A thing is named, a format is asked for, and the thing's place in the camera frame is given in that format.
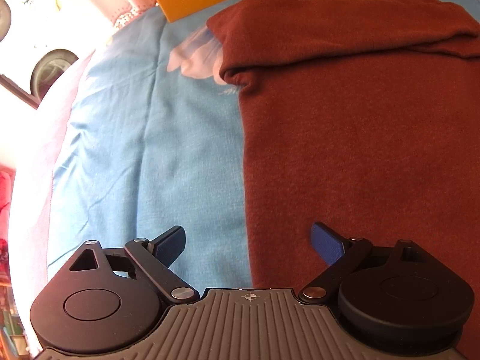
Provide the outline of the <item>light blue floral bedsheet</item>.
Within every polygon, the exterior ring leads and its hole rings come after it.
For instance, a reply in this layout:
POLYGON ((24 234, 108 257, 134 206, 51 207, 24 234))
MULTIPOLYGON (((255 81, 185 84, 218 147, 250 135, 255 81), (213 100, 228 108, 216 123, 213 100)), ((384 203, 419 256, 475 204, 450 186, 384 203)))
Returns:
POLYGON ((256 287, 240 88, 221 78, 222 46, 207 26, 241 1, 174 23, 153 8, 94 53, 55 161, 49 274, 89 239, 118 247, 179 224, 180 277, 199 289, 256 287))

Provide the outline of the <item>white washing machine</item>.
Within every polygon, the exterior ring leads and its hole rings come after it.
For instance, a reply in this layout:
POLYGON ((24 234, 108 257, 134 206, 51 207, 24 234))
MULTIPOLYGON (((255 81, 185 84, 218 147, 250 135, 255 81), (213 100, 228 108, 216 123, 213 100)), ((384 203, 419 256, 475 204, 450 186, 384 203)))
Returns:
POLYGON ((33 108, 114 32, 92 0, 1 0, 1 83, 33 108))

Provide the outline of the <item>dark red knit sweater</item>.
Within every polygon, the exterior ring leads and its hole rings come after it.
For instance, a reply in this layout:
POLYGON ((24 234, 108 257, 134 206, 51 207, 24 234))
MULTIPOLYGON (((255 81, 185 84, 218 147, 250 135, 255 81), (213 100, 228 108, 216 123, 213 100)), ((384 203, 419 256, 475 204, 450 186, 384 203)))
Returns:
POLYGON ((320 221, 404 238, 479 287, 479 22, 439 0, 242 0, 212 16, 238 86, 254 286, 325 268, 320 221))

